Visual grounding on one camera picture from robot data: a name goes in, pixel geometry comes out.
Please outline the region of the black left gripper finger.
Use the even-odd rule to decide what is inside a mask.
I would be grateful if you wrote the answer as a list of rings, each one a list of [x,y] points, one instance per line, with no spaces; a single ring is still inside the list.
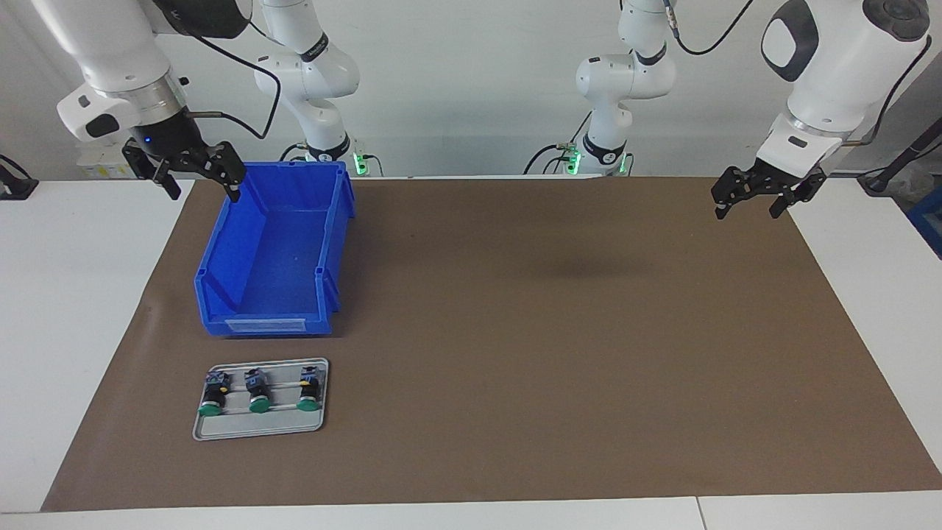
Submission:
[[[754,182],[756,175],[748,170],[730,166],[720,175],[711,188],[715,202],[714,213],[718,220],[726,218],[733,205],[749,200],[757,194]]]
[[[820,190],[826,179],[827,174],[824,171],[814,170],[793,188],[787,186],[782,188],[780,194],[768,208],[771,218],[780,218],[788,208],[796,205],[797,202],[809,202]]]

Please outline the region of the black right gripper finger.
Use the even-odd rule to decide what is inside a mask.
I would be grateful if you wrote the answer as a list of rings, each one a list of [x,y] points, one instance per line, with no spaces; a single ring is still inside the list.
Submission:
[[[138,145],[137,141],[125,142],[122,155],[135,177],[151,181],[162,188],[171,200],[180,198],[181,188],[169,174],[169,160],[149,155]]]
[[[240,186],[246,177],[247,168],[231,142],[222,141],[198,148],[195,151],[195,167],[203,178],[221,185],[229,201],[239,201]]]

